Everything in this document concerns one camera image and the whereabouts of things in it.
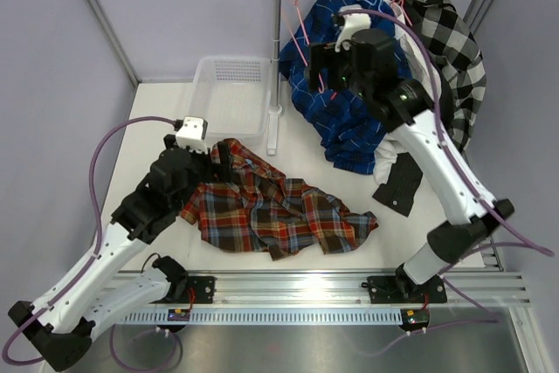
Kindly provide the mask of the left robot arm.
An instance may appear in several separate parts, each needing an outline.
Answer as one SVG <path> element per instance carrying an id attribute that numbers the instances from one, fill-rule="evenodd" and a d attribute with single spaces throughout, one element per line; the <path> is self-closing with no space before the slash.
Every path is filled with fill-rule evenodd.
<path id="1" fill-rule="evenodd" d="M 163 256 L 125 285 L 102 293 L 122 267 L 175 223 L 199 186 L 231 179 L 225 142 L 195 150 L 179 147 L 175 136 L 167 135 L 165 146 L 74 267 L 48 292 L 17 301 L 8 312 L 56 372 L 71 368 L 100 335 L 137 308 L 178 302 L 190 288 L 186 269 Z"/>

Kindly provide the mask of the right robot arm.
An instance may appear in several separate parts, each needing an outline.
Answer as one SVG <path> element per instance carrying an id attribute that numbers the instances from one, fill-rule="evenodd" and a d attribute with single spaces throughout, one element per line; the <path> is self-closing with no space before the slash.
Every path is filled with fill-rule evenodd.
<path id="1" fill-rule="evenodd" d="M 424 294 L 429 283 L 488 238 L 500 220 L 514 212 L 496 199 L 469 169 L 434 113 L 430 95 L 415 79 L 398 74 L 396 40 L 380 29 L 364 29 L 340 43 L 310 47 L 308 86 L 348 89 L 411 154 L 444 209 L 446 220 L 431 230 L 425 244 L 396 269 L 395 289 L 404 300 Z"/>

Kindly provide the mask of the pink wire hanger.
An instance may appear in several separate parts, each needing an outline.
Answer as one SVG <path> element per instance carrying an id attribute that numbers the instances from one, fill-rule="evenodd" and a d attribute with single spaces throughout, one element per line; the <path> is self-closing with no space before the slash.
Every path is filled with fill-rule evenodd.
<path id="1" fill-rule="evenodd" d="M 279 73 L 292 85 L 293 92 L 308 90 L 310 93 L 327 93 L 326 73 L 318 72 L 316 80 L 317 87 L 311 87 L 307 80 L 311 61 L 311 45 L 327 43 L 331 41 L 335 30 L 329 21 L 333 13 L 333 0 L 315 0 L 303 16 L 300 8 L 300 0 L 287 0 L 296 13 L 299 26 L 296 30 L 290 25 L 288 14 L 284 9 L 280 10 L 280 17 L 289 32 L 290 39 L 280 52 Z"/>

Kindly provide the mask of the red plaid shirt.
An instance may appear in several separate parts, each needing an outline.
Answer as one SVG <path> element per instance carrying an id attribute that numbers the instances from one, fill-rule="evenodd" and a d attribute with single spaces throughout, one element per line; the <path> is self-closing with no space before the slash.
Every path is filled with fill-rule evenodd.
<path id="1" fill-rule="evenodd" d="M 377 228 L 372 212 L 355 213 L 340 198 L 287 177 L 238 140 L 224 141 L 232 181 L 200 184 L 180 213 L 209 245 L 280 260 L 312 245 L 325 254 L 352 252 Z"/>

